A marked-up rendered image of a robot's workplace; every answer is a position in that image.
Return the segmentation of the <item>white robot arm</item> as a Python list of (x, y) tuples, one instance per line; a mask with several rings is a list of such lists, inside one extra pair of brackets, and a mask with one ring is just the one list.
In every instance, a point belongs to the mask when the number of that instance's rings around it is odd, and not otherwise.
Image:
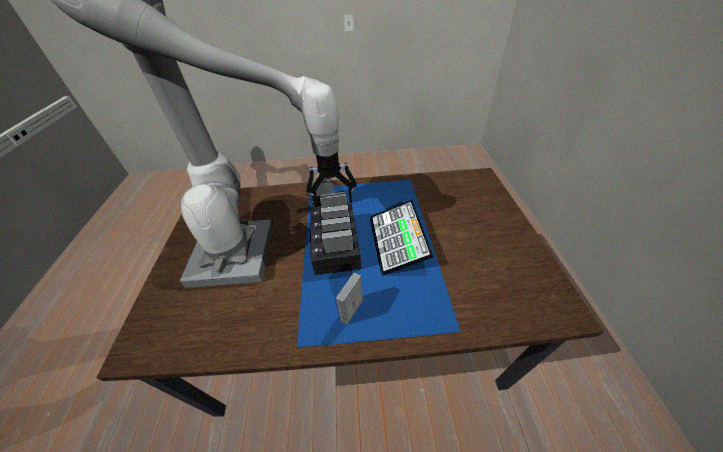
[(227, 156), (216, 151), (177, 61), (281, 91), (303, 113), (313, 152), (322, 157), (339, 151), (338, 108), (330, 86), (289, 76), (199, 40), (166, 17), (163, 0), (51, 1), (78, 23), (132, 51), (189, 159), (193, 187), (184, 194), (181, 210), (205, 250), (200, 268), (214, 266), (218, 274), (227, 264), (245, 264), (255, 230), (242, 229), (239, 222), (240, 175)]

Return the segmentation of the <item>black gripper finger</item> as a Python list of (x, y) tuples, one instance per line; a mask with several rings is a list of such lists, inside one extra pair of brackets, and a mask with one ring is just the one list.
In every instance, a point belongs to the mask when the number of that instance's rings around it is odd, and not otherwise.
[(335, 172), (334, 170), (332, 170), (331, 173), (332, 173), (335, 177), (337, 177), (339, 180), (341, 180), (341, 181), (348, 187), (348, 189), (349, 189), (349, 199), (350, 199), (350, 203), (352, 203), (351, 191), (354, 190), (354, 187), (357, 187), (357, 184), (356, 184), (356, 181), (355, 181), (353, 175), (351, 174), (350, 170), (348, 169), (348, 163), (345, 163), (344, 165), (340, 165), (340, 166), (341, 166), (341, 169), (343, 169), (343, 171), (346, 172), (346, 174), (347, 174), (348, 178), (350, 179), (351, 183), (340, 173), (340, 171), (339, 171), (339, 173), (337, 173), (337, 172)]
[[(307, 184), (307, 193), (310, 192), (311, 195), (314, 196), (315, 203), (316, 203), (316, 207), (318, 207), (318, 199), (317, 199), (316, 190), (318, 189), (319, 185), (321, 184), (321, 182), (324, 180), (324, 178), (325, 178), (326, 175), (328, 174), (327, 171), (324, 171), (323, 174), (320, 174), (319, 177), (317, 178), (316, 182), (314, 183), (313, 187), (311, 187), (311, 186), (312, 186), (312, 182), (313, 182), (313, 178), (314, 178), (314, 175), (315, 175), (316, 172), (317, 172), (317, 169), (318, 169), (318, 168), (310, 167), (310, 176), (309, 176), (309, 180), (310, 180), (310, 181), (308, 180), (308, 184)], [(316, 194), (316, 196), (315, 196), (315, 194)]]

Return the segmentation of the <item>status display screen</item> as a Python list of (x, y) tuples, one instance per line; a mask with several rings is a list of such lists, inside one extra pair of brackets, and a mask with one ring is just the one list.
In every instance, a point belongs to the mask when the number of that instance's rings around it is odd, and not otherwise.
[(433, 258), (412, 200), (371, 221), (383, 275)]

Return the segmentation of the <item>blue flat mat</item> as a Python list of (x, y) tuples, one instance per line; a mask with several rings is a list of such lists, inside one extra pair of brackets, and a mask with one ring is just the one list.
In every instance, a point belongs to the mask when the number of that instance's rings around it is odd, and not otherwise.
[[(297, 347), (460, 332), (411, 180), (357, 184), (351, 191), (361, 269), (315, 275), (309, 197)], [(383, 275), (371, 216), (412, 200), (433, 258)], [(363, 301), (348, 324), (336, 297), (353, 273)]]

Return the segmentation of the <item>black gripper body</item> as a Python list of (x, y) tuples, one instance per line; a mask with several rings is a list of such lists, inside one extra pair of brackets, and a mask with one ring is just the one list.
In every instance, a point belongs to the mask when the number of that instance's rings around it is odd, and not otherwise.
[[(335, 178), (335, 176), (331, 173), (331, 171), (334, 170), (335, 172), (339, 173), (339, 171), (341, 170), (341, 166), (339, 164), (339, 159), (338, 159), (338, 152), (334, 155), (326, 156), (326, 157), (316, 155), (316, 159), (317, 159), (317, 164), (318, 164), (317, 172), (320, 174), (323, 174), (324, 171), (328, 172), (328, 174), (326, 175), (325, 178)], [(332, 167), (334, 167), (334, 168), (332, 168)]]

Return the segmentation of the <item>dark grey drive dock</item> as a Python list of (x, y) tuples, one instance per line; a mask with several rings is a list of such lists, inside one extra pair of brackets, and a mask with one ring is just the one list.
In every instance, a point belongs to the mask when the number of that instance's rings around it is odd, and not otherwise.
[(347, 203), (354, 250), (325, 253), (321, 206), (311, 207), (311, 263), (315, 275), (361, 269), (360, 250), (352, 203)]

